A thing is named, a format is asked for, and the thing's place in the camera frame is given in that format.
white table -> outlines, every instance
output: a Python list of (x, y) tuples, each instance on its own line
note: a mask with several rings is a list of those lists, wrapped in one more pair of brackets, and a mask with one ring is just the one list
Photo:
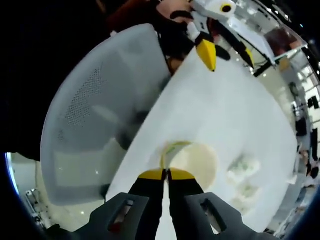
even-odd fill
[[(249, 181), (262, 191), (243, 221), (262, 232), (281, 205), (292, 177), (297, 140), (274, 98), (239, 62), (217, 59), (210, 72), (193, 49), (154, 105), (128, 150), (106, 196), (128, 192), (142, 172), (159, 167), (159, 151), (170, 141), (211, 146), (218, 171), (210, 191), (229, 203), (235, 187), (226, 171), (241, 153), (253, 155), (261, 170)], [(176, 239), (163, 201), (157, 239)]]

white plastic chair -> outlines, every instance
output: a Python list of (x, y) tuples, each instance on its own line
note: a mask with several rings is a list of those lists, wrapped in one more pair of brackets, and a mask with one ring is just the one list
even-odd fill
[(41, 168), (53, 204), (104, 198), (169, 79), (149, 24), (102, 42), (76, 66), (55, 95), (42, 131)]

floor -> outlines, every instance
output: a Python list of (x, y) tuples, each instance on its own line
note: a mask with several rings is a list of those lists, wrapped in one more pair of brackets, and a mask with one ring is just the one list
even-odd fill
[[(231, 58), (234, 61), (241, 62), (239, 59), (239, 55), (230, 50)], [(263, 61), (260, 59), (261, 56), (259, 54), (255, 54), (253, 52), (254, 59), (256, 61)], [(274, 99), (278, 102), (280, 107), (282, 108), (283, 113), (286, 115), (288, 121), (290, 121), (292, 129), (295, 129), (294, 126), (294, 116), (291, 111), (291, 102), (293, 101), (293, 96), (290, 93), (288, 86), (286, 86), (285, 81), (282, 79), (280, 75), (280, 71), (278, 69), (270, 68), (263, 75), (261, 75), (258, 79), (265, 88), (273, 95)], [(32, 165), (32, 169), (34, 168), (34, 162), (28, 159), (23, 159), (22, 156), (17, 155), (15, 159), (19, 159), (16, 161), (13, 159), (13, 162), (16, 164), (30, 164)], [(78, 228), (82, 227), (89, 221), (90, 213), (101, 206), (104, 201), (96, 201), (87, 204), (79, 204), (79, 205), (71, 205), (71, 206), (55, 206), (50, 203), (48, 199), (48, 195), (46, 192), (44, 180), (42, 177), (41, 165), (39, 162), (35, 164), (35, 170), (29, 171), (31, 175), (35, 174), (35, 185), (36, 188), (40, 191), (40, 197), (43, 203), (48, 207), (48, 214), (51, 216), (52, 224), (60, 224), (63, 229), (68, 231), (75, 231)], [(21, 181), (19, 176), (16, 177), (17, 181)]]

perforated chair backrest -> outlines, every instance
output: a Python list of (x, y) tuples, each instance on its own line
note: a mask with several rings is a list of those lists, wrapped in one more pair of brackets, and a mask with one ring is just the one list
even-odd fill
[(102, 42), (76, 66), (55, 95), (42, 131), (41, 168), (53, 204), (103, 199), (169, 79), (149, 24)]

person's hand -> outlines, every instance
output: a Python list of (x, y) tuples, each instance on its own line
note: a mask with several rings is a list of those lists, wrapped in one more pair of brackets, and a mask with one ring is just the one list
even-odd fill
[(177, 23), (189, 23), (192, 19), (188, 17), (179, 16), (177, 18), (172, 19), (172, 13), (176, 11), (185, 11), (191, 12), (191, 4), (190, 0), (163, 0), (158, 4), (156, 10), (165, 18), (172, 20)]

